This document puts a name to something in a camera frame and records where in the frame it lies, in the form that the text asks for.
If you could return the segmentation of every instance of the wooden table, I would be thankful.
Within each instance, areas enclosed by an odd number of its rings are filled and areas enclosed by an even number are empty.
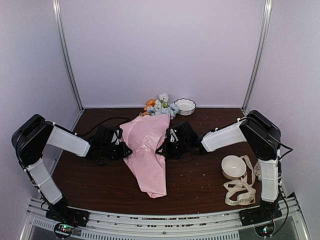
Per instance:
[[[86,109],[75,131],[85,133],[95,124],[110,117],[138,116],[141,108]],[[197,108],[191,116],[178,115],[171,122],[189,121],[201,135],[210,129],[220,128],[242,117],[240,109]],[[119,120],[108,122],[115,126]],[[53,174],[53,179],[66,196],[71,207],[119,214],[176,215],[212,213],[240,209],[241,206],[225,204],[227,190],[221,171],[221,161],[227,155],[248,155],[252,165],[257,158],[245,142],[227,146],[204,156],[195,156],[191,162],[166,161],[167,196],[156,199],[141,192],[138,183],[123,160],[106,166],[96,161],[63,152]],[[256,204],[261,196],[261,182],[253,185],[257,190]]]

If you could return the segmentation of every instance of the cream ribbon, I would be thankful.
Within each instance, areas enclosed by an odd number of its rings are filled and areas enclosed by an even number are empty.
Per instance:
[[[223,184],[223,186],[228,190],[227,194],[225,195],[225,203],[230,206],[250,205],[256,202],[256,190],[252,188],[252,185],[256,181],[256,175],[254,173],[249,157],[247,155],[244,155],[244,156],[241,156],[240,158],[244,160],[248,168],[251,169],[252,183],[251,184],[247,183],[248,174],[246,172],[242,177],[240,177],[240,179],[228,181],[225,184]],[[230,199],[235,193],[241,192],[244,190],[247,190],[247,192],[238,195],[236,198],[236,201],[233,201]]]

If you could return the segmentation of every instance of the pink cloth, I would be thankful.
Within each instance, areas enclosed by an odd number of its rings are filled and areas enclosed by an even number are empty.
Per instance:
[[[166,138],[170,115],[138,116],[122,124],[122,140],[133,153],[124,162],[135,176],[140,190],[151,198],[167,195],[165,157],[156,154]]]

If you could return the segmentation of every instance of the round white bowl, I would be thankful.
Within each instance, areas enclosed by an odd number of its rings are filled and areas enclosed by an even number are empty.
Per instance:
[[[178,105],[179,107],[178,114],[182,116],[191,115],[194,113],[196,109],[196,103],[190,99],[182,98],[182,99],[178,99],[174,103]]]
[[[229,155],[221,163],[222,174],[229,180],[236,180],[243,176],[247,171],[247,165],[240,157]]]

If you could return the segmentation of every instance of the white wall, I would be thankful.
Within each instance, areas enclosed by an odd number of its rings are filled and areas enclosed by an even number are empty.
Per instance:
[[[61,12],[85,107],[142,106],[161,92],[240,107],[264,1],[64,0]]]
[[[78,115],[67,79],[51,0],[0,1],[0,239],[17,238],[35,189],[11,136],[39,113],[70,128]],[[51,167],[56,150],[46,151]]]
[[[249,103],[273,121],[282,142],[284,183],[295,191],[311,233],[319,239],[320,1],[273,2],[269,35]]]

